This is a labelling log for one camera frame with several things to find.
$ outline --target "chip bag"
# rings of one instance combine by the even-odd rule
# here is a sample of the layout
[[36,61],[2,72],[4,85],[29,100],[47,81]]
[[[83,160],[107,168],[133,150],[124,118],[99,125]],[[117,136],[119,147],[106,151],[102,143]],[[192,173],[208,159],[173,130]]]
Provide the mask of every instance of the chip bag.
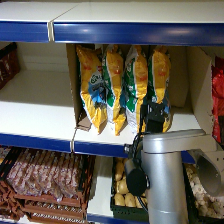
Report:
[[168,83],[170,77],[171,62],[166,47],[157,47],[152,57],[149,58],[149,77],[147,98],[154,103],[164,104],[165,122],[163,132],[170,125],[170,103],[168,95]]
[[125,95],[122,91],[123,57],[118,45],[108,45],[103,56],[103,79],[106,85],[107,117],[117,136],[126,120]]
[[126,62],[124,83],[126,90],[126,114],[128,125],[134,134],[139,131],[140,109],[147,93],[148,67],[139,45],[131,46]]
[[80,96],[90,122],[100,133],[100,125],[107,119],[105,87],[102,79],[101,49],[76,46],[80,62]]

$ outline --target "plastic packaging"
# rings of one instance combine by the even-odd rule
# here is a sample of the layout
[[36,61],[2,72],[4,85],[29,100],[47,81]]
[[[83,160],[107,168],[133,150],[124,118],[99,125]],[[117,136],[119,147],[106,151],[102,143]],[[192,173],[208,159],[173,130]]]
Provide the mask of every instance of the plastic packaging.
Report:
[[124,83],[126,90],[126,115],[134,134],[139,131],[140,108],[147,93],[148,67],[141,46],[131,46],[126,61]]
[[61,168],[61,172],[59,175],[59,187],[61,189],[61,192],[66,195],[66,190],[65,190],[65,183],[66,183],[66,174],[68,171],[68,166],[69,166],[69,161],[70,161],[70,154],[66,154],[65,156],[65,161],[64,164]]
[[73,194],[70,191],[69,185],[72,180],[72,171],[74,167],[74,162],[75,162],[75,155],[72,153],[70,157],[70,161],[69,161],[68,171],[65,177],[64,194],[65,194],[65,197],[67,198],[71,198],[73,196]]
[[103,56],[103,79],[106,85],[107,118],[115,135],[126,120],[122,76],[124,60],[117,44],[108,45]]
[[53,184],[53,181],[54,181],[53,177],[55,175],[57,165],[58,165],[58,158],[55,157],[54,162],[53,162],[52,167],[51,167],[51,170],[50,170],[49,175],[47,177],[46,186],[44,188],[44,193],[45,194],[47,194],[48,191],[51,189],[51,185]]
[[55,170],[55,175],[54,175],[54,182],[52,182],[51,184],[51,188],[49,190],[49,192],[54,196],[54,198],[60,202],[63,198],[63,194],[61,192],[61,189],[59,187],[59,174],[61,172],[61,168],[63,166],[64,163],[64,159],[65,159],[65,153],[61,153],[60,159],[58,161],[58,166]]
[[170,77],[171,62],[164,46],[155,48],[149,59],[149,78],[147,98],[154,103],[163,104],[165,107],[163,132],[167,131],[170,125],[170,103],[168,95],[168,83]]
[[15,162],[14,166],[12,167],[12,169],[10,170],[8,176],[7,176],[7,181],[8,183],[12,186],[13,180],[16,177],[23,161],[25,160],[27,154],[29,152],[29,149],[26,149],[26,151],[24,153],[20,153],[19,158],[17,159],[17,161]]
[[19,192],[19,187],[22,183],[22,179],[24,177],[24,174],[26,173],[27,167],[29,166],[29,161],[31,159],[31,153],[28,153],[25,160],[22,162],[22,165],[16,175],[16,177],[13,180],[12,186],[16,192]]
[[80,96],[90,122],[100,133],[100,125],[107,119],[105,87],[102,79],[101,49],[76,46],[80,62]]
[[54,157],[55,157],[55,153],[51,152],[50,157],[48,158],[48,161],[44,167],[43,173],[41,175],[41,181],[40,181],[40,186],[42,188],[42,190],[44,191],[45,186],[47,185],[47,177],[49,175],[49,172],[51,170],[51,165],[54,161]]

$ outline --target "packaged food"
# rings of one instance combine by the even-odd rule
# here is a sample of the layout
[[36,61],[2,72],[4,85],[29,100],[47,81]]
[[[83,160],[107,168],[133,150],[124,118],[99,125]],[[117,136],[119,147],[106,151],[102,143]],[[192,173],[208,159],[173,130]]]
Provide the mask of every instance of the packaged food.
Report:
[[13,186],[13,188],[16,192],[20,191],[19,187],[22,183],[22,179],[24,177],[24,174],[26,173],[26,170],[29,166],[30,160],[31,160],[31,153],[28,153],[25,160],[22,162],[22,165],[19,168],[19,171],[18,171],[16,177],[13,180],[12,186]]
[[72,180],[72,171],[74,167],[74,162],[75,162],[75,155],[72,153],[70,157],[70,161],[69,161],[68,171],[65,177],[64,195],[67,198],[71,198],[73,196],[73,194],[71,193],[69,189],[69,185]]
[[42,188],[39,184],[39,180],[38,180],[38,172],[39,172],[39,169],[40,169],[40,166],[45,158],[47,154],[47,151],[43,150],[34,169],[33,169],[33,172],[29,178],[29,180],[27,180],[27,184],[29,185],[29,188],[30,188],[30,191],[29,191],[29,194],[30,195],[33,195],[33,196],[38,196],[38,195],[41,195],[42,194]]
[[47,184],[46,184],[45,189],[44,189],[45,194],[47,194],[47,192],[51,189],[51,185],[53,184],[53,181],[54,181],[53,177],[55,175],[57,165],[58,165],[58,158],[55,157],[54,162],[53,162],[52,167],[51,167],[51,170],[50,170],[50,173],[49,173],[48,178],[47,178]]
[[90,122],[100,133],[100,125],[107,119],[105,87],[102,79],[101,49],[76,46],[80,62],[80,96]]
[[40,186],[42,188],[42,190],[44,191],[45,189],[45,186],[47,184],[47,177],[48,177],[48,174],[51,170],[51,165],[54,161],[54,157],[55,157],[55,152],[51,152],[51,155],[50,157],[48,158],[48,161],[44,167],[44,170],[43,170],[43,173],[41,175],[41,181],[40,181]]
[[27,195],[29,186],[26,185],[26,178],[27,178],[28,173],[30,172],[30,169],[32,168],[33,160],[34,160],[34,156],[31,157],[29,164],[27,165],[27,170],[26,170],[24,177],[20,178],[20,183],[17,186],[17,194]]
[[71,182],[69,184],[70,193],[74,197],[76,197],[76,192],[77,192],[77,189],[79,186],[79,180],[80,180],[82,168],[83,168],[83,156],[76,155],[74,167],[73,167],[73,171],[72,171],[72,178],[71,178]]
[[217,142],[221,143],[221,130],[219,124],[219,115],[223,114],[223,99],[224,99],[224,74],[223,70],[212,66],[212,99],[213,99],[213,116],[214,116],[214,124],[213,124],[213,137]]
[[51,188],[49,190],[50,194],[52,194],[54,196],[54,198],[60,202],[63,198],[63,194],[61,192],[61,189],[59,187],[59,176],[60,176],[60,172],[61,172],[61,168],[63,166],[64,163],[64,159],[65,159],[65,153],[61,153],[60,159],[58,161],[58,165],[57,168],[55,170],[55,174],[54,174],[54,181],[51,184]]
[[124,60],[117,44],[110,44],[103,56],[103,80],[106,85],[107,118],[115,135],[126,120],[122,76]]
[[125,61],[124,84],[127,121],[135,134],[139,131],[140,108],[147,93],[147,83],[148,67],[146,56],[141,46],[133,45]]
[[19,155],[18,159],[16,160],[14,166],[10,170],[10,172],[7,176],[7,181],[11,186],[12,186],[13,180],[16,177],[16,175],[17,175],[23,161],[25,160],[28,152],[29,152],[29,149],[26,149],[26,151],[24,153],[20,153],[20,155]]
[[154,103],[164,105],[165,122],[163,132],[170,125],[170,103],[168,95],[168,83],[170,77],[171,62],[166,47],[158,46],[149,58],[149,77],[147,99]]
[[67,153],[65,156],[65,161],[63,163],[63,166],[61,167],[61,172],[59,174],[59,187],[63,194],[66,194],[66,190],[65,190],[66,179],[65,178],[68,171],[69,161],[70,161],[70,154]]

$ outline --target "shelf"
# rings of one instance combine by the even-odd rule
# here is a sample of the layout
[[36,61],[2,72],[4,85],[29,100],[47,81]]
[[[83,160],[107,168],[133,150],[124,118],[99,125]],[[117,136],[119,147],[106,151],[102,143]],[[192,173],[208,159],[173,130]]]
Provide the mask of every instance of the shelf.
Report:
[[30,222],[26,216],[24,216],[23,218],[20,218],[20,220],[17,222],[14,222],[13,220],[10,220],[10,219],[0,219],[0,224],[7,224],[7,223],[38,224],[36,222]]
[[83,2],[54,20],[56,42],[224,44],[223,2]]
[[110,210],[113,158],[96,157],[90,199],[87,209],[89,222],[137,224],[139,222],[115,219]]
[[[173,121],[169,131],[200,129],[190,109],[173,107],[171,112],[173,113]],[[127,157],[123,152],[123,147],[124,144],[132,144],[133,139],[134,135],[128,125],[121,131],[120,136],[115,136],[108,124],[100,135],[97,135],[96,130],[91,126],[89,132],[79,129],[76,131],[74,151],[90,155]],[[183,153],[183,160],[190,162],[191,158]]]
[[0,6],[0,41],[48,42],[51,22],[73,3],[4,2]]
[[67,73],[27,71],[0,91],[0,144],[70,152],[75,119]]

